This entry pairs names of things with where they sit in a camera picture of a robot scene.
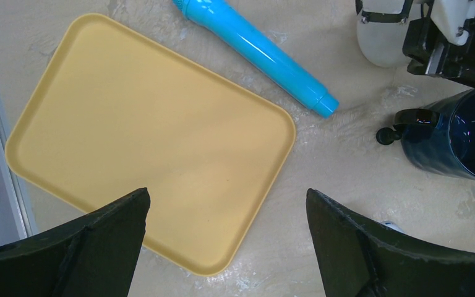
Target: white bottle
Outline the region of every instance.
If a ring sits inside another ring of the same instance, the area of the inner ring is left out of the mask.
[[[399,14],[404,0],[363,0],[363,11]],[[357,18],[357,42],[363,55],[380,67],[407,65],[410,58],[403,52],[403,43],[411,20],[421,17],[421,6],[413,4],[408,19],[403,23],[365,23],[361,13]]]

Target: blue plastic tube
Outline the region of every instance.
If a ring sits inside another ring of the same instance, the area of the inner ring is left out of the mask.
[[[224,0],[173,0],[185,17],[209,29],[301,104],[327,118],[339,103],[327,88]]]

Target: blue bottle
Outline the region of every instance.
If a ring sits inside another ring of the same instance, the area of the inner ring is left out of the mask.
[[[327,88],[224,0],[173,0],[185,17],[209,29],[301,104],[324,118],[339,103]]]

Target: white surface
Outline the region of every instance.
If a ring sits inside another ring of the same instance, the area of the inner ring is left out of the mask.
[[[469,38],[466,30],[459,36],[465,20],[475,16],[475,0],[436,0],[430,18],[450,43],[464,45]]]
[[[354,1],[229,3],[328,86],[341,102],[330,119],[305,110],[217,37],[184,20],[171,0],[0,0],[0,91],[12,124],[62,34],[86,12],[110,15],[279,104],[296,122],[293,152],[229,268],[196,277],[144,249],[130,296],[323,296],[305,213],[308,187],[409,235],[475,252],[475,181],[418,170],[399,144],[374,140],[396,111],[465,88],[367,61],[357,45]],[[35,187],[30,194],[41,231],[81,215]]]

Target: tray rim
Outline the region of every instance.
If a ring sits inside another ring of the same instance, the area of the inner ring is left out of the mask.
[[[57,73],[58,68],[62,64],[64,58],[66,57],[67,50],[69,49],[69,46],[73,44],[73,39],[71,38],[71,35],[79,33],[81,29],[86,26],[86,24],[90,22],[103,22],[106,25],[114,26],[116,28],[119,28],[121,30],[126,31],[128,34],[135,35],[137,38],[143,38],[146,42],[153,44],[154,46],[157,46],[160,50],[167,52],[168,54],[171,54],[175,56],[178,59],[183,60],[183,62],[189,63],[192,66],[195,66],[199,71],[202,72],[207,72],[211,75],[214,75],[218,77],[219,79],[222,80],[222,82],[227,83],[232,85],[235,88],[241,89],[243,92],[245,92],[248,96],[251,96],[252,98],[255,98],[256,100],[263,101],[266,105],[270,105],[269,107],[273,108],[273,110],[277,111],[281,116],[285,119],[287,124],[289,123],[289,131],[286,135],[286,140],[289,142],[289,146],[286,148],[286,153],[280,158],[280,165],[277,168],[275,174],[273,175],[273,179],[270,181],[270,184],[267,187],[267,191],[261,199],[258,199],[259,201],[259,206],[256,208],[252,219],[249,221],[246,229],[242,233],[241,238],[233,247],[233,252],[228,256],[228,257],[223,257],[221,258],[222,265],[219,265],[213,269],[207,269],[208,271],[204,270],[204,267],[199,267],[198,265],[190,265],[187,261],[181,262],[177,261],[177,259],[174,259],[172,257],[168,257],[164,254],[162,254],[160,251],[155,250],[153,247],[148,246],[145,244],[145,241],[147,240],[146,235],[143,238],[143,246],[156,254],[160,255],[161,257],[164,257],[165,259],[168,259],[172,263],[187,269],[188,271],[191,271],[193,274],[202,276],[202,277],[210,277],[213,275],[217,275],[220,272],[224,271],[230,263],[232,263],[238,249],[241,247],[241,244],[246,237],[246,234],[248,234],[248,231],[250,227],[252,226],[259,210],[263,206],[263,203],[265,202],[265,199],[267,198],[268,194],[270,193],[270,190],[272,189],[272,186],[274,182],[277,180],[277,177],[279,176],[280,171],[282,170],[283,166],[286,163],[286,160],[290,153],[292,152],[292,148],[294,147],[294,143],[296,141],[296,135],[297,135],[297,130],[296,130],[296,125],[294,123],[294,120],[292,119],[292,116],[282,107],[272,103],[271,101],[259,96],[258,94],[251,92],[250,90],[238,85],[237,83],[227,79],[226,77],[223,77],[222,75],[217,74],[216,72],[213,72],[200,64],[176,53],[175,51],[159,44],[157,41],[154,41],[150,39],[149,37],[146,37],[145,35],[142,35],[139,32],[136,32],[135,30],[103,15],[103,14],[98,14],[98,13],[88,13],[79,16],[75,20],[71,22],[69,25],[68,29],[66,30],[65,34],[63,35],[61,42],[59,43],[56,51],[54,52],[53,58],[50,60],[48,63],[43,75],[39,79],[39,82],[37,86],[35,87],[30,99],[28,100],[28,103],[26,104],[24,110],[22,111],[19,119],[17,120],[17,123],[15,124],[10,137],[8,138],[5,146],[5,157],[6,157],[6,162],[9,165],[9,168],[17,175],[19,175],[21,178],[25,179],[26,181],[32,183],[36,187],[39,187],[40,189],[52,194],[53,196],[57,197],[58,199],[64,201],[65,203],[79,209],[80,211],[84,213],[89,213],[94,211],[93,209],[84,209],[84,207],[80,207],[78,205],[75,205],[74,203],[68,201],[67,199],[63,198],[65,195],[64,190],[60,189],[58,187],[52,187],[50,185],[45,185],[43,180],[36,178],[34,174],[30,174],[28,170],[26,170],[23,166],[20,165],[20,162],[18,159],[15,158],[17,155],[17,148],[19,144],[21,143],[22,136],[27,130],[29,124],[30,124],[30,118],[35,114],[35,112],[38,109],[38,105],[43,101],[44,99],[44,94],[43,94],[43,88],[49,87],[50,82],[50,76],[54,73]]]

